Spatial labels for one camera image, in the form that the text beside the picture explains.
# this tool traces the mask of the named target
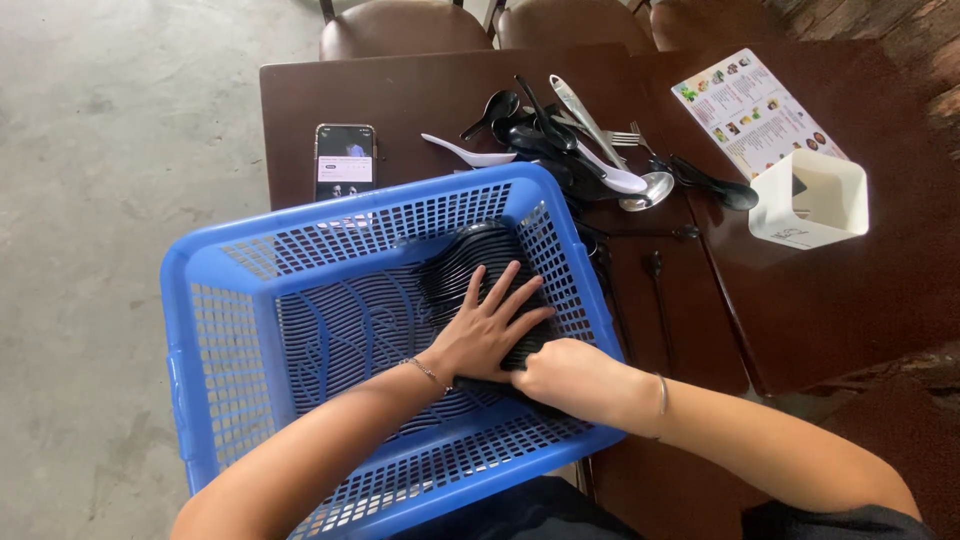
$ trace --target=hand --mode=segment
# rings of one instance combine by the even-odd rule
[[[477,304],[480,281],[486,268],[478,266],[473,272],[460,311],[440,332],[433,345],[417,355],[417,359],[429,367],[440,382],[449,386],[454,375],[510,382],[510,373],[500,369],[500,360],[521,337],[554,313],[553,307],[539,307],[508,324],[520,306],[543,284],[543,278],[535,276],[501,305],[500,300],[519,269],[520,263],[515,260],[508,264],[480,305]]]
[[[538,402],[622,430],[628,415],[635,419],[638,410],[649,410],[653,417],[660,411],[656,376],[576,339],[545,343],[539,353],[527,356],[526,371],[514,371],[512,379],[518,390]]]

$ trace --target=smartphone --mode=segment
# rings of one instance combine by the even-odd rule
[[[314,201],[348,197],[374,188],[376,132],[373,126],[321,124],[314,142]]]

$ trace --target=person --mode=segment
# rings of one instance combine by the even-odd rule
[[[890,465],[772,408],[662,379],[573,339],[546,343],[525,371],[501,371],[520,337],[553,314],[542,307],[511,322],[543,283],[535,277],[507,295],[518,268],[511,262],[482,302],[485,269],[477,268],[459,312],[416,361],[352,387],[253,449],[187,502],[171,538],[285,538],[383,440],[439,400],[454,376],[512,382],[572,416],[726,468],[777,500],[744,513],[745,538],[933,537]],[[550,480],[568,489],[531,480],[393,538],[639,538],[569,484]]]

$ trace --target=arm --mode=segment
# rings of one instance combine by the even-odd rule
[[[180,511],[173,540],[285,538],[376,448],[444,395],[454,375],[509,381],[499,362],[526,332],[550,317],[543,307],[510,318],[543,283],[540,277],[500,300],[519,269],[512,262],[483,304],[484,267],[473,273],[463,306],[413,364],[402,364],[315,408],[253,449]]]
[[[866,450],[773,408],[660,378],[573,339],[543,346],[514,372],[514,386],[573,416],[676,446],[708,459],[783,503],[810,512],[865,504],[918,520],[900,475]]]

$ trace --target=concrete floor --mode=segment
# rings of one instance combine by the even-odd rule
[[[257,70],[309,0],[0,3],[0,530],[165,538],[187,490],[157,272],[268,209]]]

